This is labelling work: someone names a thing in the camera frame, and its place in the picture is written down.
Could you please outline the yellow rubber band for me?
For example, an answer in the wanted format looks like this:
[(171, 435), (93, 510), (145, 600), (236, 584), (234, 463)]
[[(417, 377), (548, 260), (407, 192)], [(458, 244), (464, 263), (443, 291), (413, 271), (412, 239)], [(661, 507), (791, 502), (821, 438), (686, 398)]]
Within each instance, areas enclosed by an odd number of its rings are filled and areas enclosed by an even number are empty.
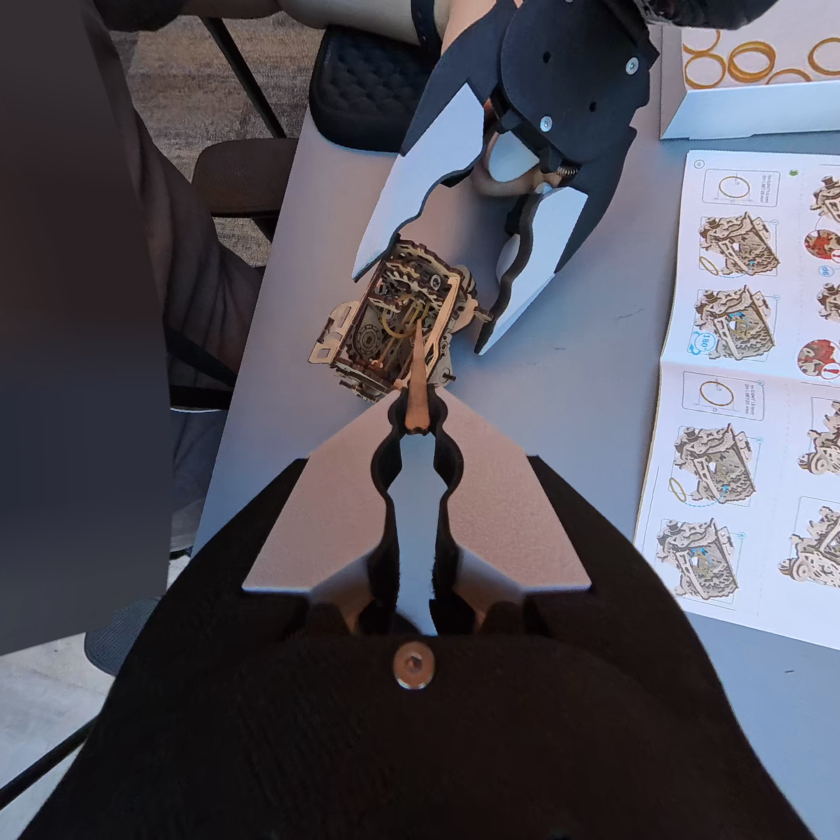
[[(426, 318), (427, 313), (429, 312), (429, 306), (420, 307), (419, 304), (411, 305), (405, 311), (396, 311), (396, 310), (382, 310), (381, 313), (381, 324), (383, 329), (391, 335), (395, 339), (407, 339), (414, 336), (417, 326), (420, 325), (422, 328), (423, 322)], [(403, 332), (397, 332), (392, 328), (391, 323), (389, 322), (389, 318), (393, 316), (406, 316), (403, 321), (397, 323), (396, 326), (399, 327), (400, 324), (405, 328)]]

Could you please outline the wooden mechanical model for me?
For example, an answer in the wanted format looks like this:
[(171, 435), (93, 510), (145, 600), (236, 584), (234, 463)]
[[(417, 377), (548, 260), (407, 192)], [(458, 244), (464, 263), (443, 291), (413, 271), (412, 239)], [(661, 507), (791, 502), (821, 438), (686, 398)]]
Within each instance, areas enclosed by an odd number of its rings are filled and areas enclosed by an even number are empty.
[(424, 245), (397, 239), (376, 267), (362, 299), (339, 304), (310, 356), (341, 384), (375, 403), (407, 382), (417, 326), (422, 327), (427, 381), (453, 381), (449, 345), (473, 320), (488, 322), (466, 266), (450, 266)]

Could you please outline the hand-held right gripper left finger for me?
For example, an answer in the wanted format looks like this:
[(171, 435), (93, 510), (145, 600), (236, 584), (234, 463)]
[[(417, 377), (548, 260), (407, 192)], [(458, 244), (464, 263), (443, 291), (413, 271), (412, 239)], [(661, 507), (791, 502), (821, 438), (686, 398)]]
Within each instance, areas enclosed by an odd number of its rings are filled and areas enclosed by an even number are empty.
[(346, 622), (387, 629), (400, 584), (393, 500), (406, 392), (393, 392), (315, 449), (243, 590), (304, 595)]

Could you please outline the printed instruction booklet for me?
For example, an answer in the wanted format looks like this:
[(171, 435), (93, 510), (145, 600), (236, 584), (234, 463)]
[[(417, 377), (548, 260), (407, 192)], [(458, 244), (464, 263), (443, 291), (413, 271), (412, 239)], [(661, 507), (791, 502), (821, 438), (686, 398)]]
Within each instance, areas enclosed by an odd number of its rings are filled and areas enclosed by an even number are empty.
[(839, 163), (686, 158), (635, 544), (688, 612), (839, 646)]

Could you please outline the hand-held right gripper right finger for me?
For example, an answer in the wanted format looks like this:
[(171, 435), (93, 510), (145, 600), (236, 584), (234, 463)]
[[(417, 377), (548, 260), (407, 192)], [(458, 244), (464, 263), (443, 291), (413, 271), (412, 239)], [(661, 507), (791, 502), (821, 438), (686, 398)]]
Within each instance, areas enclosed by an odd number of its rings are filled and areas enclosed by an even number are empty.
[(499, 602), (591, 587), (524, 450), (466, 404), (435, 387), (429, 411), (439, 503), (434, 599), (439, 635), (469, 634)]

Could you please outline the black padded wrist rest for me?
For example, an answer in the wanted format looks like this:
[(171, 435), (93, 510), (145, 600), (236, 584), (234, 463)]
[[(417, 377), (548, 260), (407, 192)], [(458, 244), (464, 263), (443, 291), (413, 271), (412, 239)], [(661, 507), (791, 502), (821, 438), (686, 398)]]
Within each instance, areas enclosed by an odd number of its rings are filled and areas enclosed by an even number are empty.
[(334, 144), (397, 153), (436, 60), (419, 46), (329, 26), (310, 81), (311, 118)]

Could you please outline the person's left forearm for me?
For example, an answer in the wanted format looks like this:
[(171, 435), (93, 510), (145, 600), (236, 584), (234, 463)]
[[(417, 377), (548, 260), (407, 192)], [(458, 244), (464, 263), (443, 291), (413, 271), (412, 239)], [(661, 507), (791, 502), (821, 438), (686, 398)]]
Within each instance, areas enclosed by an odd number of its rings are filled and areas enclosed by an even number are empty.
[(359, 29), (420, 46), (439, 56), (492, 1), (281, 1), (292, 18), (312, 28)]

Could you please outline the grey mesh office chair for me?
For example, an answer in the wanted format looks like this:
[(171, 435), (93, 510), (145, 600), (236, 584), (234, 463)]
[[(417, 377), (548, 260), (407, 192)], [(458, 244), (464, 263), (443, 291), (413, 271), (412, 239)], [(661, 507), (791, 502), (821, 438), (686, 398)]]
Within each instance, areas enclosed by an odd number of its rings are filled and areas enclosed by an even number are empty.
[(87, 660), (100, 671), (116, 676), (161, 596), (139, 599), (114, 612), (109, 625), (85, 633)]

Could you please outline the person's left hand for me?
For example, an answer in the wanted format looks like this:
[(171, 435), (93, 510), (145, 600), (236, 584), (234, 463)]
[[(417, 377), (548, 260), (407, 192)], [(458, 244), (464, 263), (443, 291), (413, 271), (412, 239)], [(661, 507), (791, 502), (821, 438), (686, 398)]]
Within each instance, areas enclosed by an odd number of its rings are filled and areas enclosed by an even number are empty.
[(471, 172), (478, 192), (487, 196), (531, 193), (545, 180), (538, 157), (512, 132), (499, 133), (490, 100), (484, 105), (484, 150)]

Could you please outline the loose rubber bands group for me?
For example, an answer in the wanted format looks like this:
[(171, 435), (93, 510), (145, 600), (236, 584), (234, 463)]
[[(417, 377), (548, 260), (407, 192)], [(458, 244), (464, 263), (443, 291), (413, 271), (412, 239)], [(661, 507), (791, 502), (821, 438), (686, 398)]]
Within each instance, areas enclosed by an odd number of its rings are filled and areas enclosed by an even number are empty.
[(684, 29), (681, 57), (690, 90), (839, 79), (838, 30), (737, 35)]

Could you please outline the brown padded chair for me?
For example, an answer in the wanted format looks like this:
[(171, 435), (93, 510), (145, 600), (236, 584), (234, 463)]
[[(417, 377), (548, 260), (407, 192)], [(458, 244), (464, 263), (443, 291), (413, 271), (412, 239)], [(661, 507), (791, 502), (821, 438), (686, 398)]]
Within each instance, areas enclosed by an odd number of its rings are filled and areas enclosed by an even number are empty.
[(272, 241), (298, 139), (215, 143), (197, 158), (192, 185), (214, 217), (250, 218)]

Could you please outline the thin wooden stick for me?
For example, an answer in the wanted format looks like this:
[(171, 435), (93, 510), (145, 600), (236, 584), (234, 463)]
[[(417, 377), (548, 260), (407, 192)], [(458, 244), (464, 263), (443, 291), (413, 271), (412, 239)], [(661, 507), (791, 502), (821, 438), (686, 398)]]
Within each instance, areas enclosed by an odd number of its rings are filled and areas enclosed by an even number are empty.
[(421, 319), (416, 321), (411, 374), (407, 390), (406, 432), (410, 435), (426, 435), (429, 432), (431, 418), (427, 393), (423, 321)]

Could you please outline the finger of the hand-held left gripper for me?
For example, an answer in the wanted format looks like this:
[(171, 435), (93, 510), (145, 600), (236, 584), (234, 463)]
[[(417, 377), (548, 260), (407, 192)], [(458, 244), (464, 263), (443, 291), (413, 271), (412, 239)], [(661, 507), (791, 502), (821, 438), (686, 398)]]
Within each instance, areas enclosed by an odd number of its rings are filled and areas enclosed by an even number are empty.
[(483, 104), (464, 82), (414, 146), (399, 154), (381, 190), (353, 265), (353, 280), (375, 265), (395, 236), (423, 212), (429, 194), (466, 173), (484, 150)]
[(487, 352), (554, 277), (586, 201), (571, 186), (539, 186), (528, 196), (518, 232), (498, 258), (499, 296), (479, 333), (477, 354)]

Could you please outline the white cardboard box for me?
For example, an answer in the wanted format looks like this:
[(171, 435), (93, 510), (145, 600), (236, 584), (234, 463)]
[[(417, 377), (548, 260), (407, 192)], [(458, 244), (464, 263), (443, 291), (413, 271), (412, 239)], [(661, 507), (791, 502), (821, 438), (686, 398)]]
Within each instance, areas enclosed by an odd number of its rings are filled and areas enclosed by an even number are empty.
[(770, 86), (686, 87), (681, 36), (662, 28), (660, 132), (662, 140), (719, 140), (768, 133), (839, 129), (839, 81)]

